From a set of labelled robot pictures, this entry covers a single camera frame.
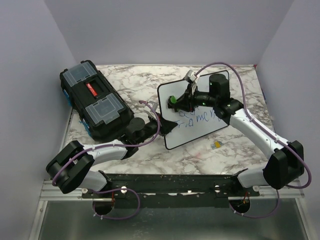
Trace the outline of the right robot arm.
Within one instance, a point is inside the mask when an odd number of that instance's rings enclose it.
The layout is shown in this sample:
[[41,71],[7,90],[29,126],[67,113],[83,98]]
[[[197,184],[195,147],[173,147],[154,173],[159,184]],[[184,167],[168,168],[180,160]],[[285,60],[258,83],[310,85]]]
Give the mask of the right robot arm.
[[175,112],[194,112],[197,107],[210,107],[220,120],[240,131],[262,151],[268,159],[267,164],[238,172],[237,179],[230,183],[234,195],[241,196],[253,186],[279,190],[305,172],[302,144],[279,137],[256,120],[243,103],[231,97],[230,81],[223,74],[212,74],[208,87],[207,92],[199,91],[190,81],[179,98],[169,96],[167,106]]

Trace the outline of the white whiteboard black frame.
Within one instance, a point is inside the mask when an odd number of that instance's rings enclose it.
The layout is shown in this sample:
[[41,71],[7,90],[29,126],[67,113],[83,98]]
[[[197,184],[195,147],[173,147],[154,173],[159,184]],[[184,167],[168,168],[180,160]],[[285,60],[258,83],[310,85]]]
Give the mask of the white whiteboard black frame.
[[194,112],[185,112],[183,110],[174,112],[173,109],[169,109],[169,97],[180,97],[185,92],[187,85],[188,83],[185,80],[177,80],[160,84],[157,88],[161,116],[165,120],[177,123],[177,126],[164,137],[165,147],[168,150],[228,126],[215,115],[211,107],[201,105],[196,107]]

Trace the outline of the green black whiteboard eraser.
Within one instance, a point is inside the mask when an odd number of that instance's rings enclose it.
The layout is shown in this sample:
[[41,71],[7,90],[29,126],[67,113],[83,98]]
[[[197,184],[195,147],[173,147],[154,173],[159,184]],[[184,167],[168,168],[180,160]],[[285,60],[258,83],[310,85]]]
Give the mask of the green black whiteboard eraser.
[[175,109],[176,103],[177,103],[177,99],[173,95],[171,95],[167,100],[167,107],[169,109]]

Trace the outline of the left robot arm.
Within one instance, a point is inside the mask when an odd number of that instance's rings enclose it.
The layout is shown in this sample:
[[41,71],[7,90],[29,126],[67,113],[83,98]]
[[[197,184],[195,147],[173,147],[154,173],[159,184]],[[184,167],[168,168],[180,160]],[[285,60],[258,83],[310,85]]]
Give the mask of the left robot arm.
[[140,117],[133,118],[124,134],[108,143],[83,145],[77,140],[69,142],[45,168],[52,179],[52,185],[58,187],[63,194],[85,188],[93,190],[101,198],[107,197],[111,191],[111,180],[103,171],[92,171],[91,167],[127,159],[140,147],[151,143],[157,136],[166,136],[178,125],[161,115],[148,119],[149,122],[146,123]]

